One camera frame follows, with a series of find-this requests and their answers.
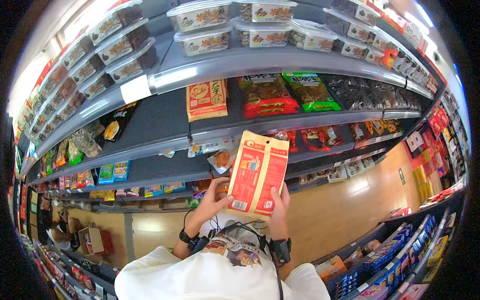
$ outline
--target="tiled floor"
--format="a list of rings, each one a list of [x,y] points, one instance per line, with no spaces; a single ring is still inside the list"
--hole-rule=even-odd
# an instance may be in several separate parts
[[[399,168],[405,176],[405,185],[400,180]],[[438,177],[432,181],[438,192]],[[411,206],[416,211],[420,205],[412,168],[401,144],[381,164],[356,178],[294,193],[291,197],[288,228],[292,255],[299,262],[310,262],[351,243],[395,208]],[[124,218],[123,214],[72,210],[71,215],[84,224],[93,221],[98,227],[111,230],[116,253],[109,260],[123,266],[128,262],[127,257],[142,257],[159,245],[173,247],[185,214],[133,214],[132,218]],[[132,220],[131,229],[124,220]]]

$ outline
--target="right hand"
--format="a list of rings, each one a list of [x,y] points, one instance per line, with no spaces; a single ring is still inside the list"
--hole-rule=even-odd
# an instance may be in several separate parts
[[[272,240],[288,240],[287,211],[290,205],[290,194],[287,185],[283,183],[281,194],[276,187],[271,187],[270,194],[275,202],[272,216],[267,221]]]

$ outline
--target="kraft paper snack bag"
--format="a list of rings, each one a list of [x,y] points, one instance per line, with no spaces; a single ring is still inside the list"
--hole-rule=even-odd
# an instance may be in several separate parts
[[[268,220],[275,206],[270,188],[282,191],[287,170],[288,141],[280,141],[245,130],[233,164],[228,188],[235,200],[228,213]]]

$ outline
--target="white t-shirt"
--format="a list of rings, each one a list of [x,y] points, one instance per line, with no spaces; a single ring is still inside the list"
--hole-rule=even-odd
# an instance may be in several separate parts
[[[184,260],[160,246],[120,271],[115,293],[119,300],[278,300],[271,258],[252,237],[240,240],[247,242],[217,234],[201,252]],[[285,300],[330,299],[312,264],[295,268],[282,287]]]

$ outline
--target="black snack bag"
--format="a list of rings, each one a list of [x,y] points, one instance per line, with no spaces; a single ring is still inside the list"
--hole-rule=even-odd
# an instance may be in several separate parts
[[[108,142],[115,142],[119,139],[132,118],[137,106],[137,102],[132,102],[115,111],[110,123],[103,132],[103,139]]]

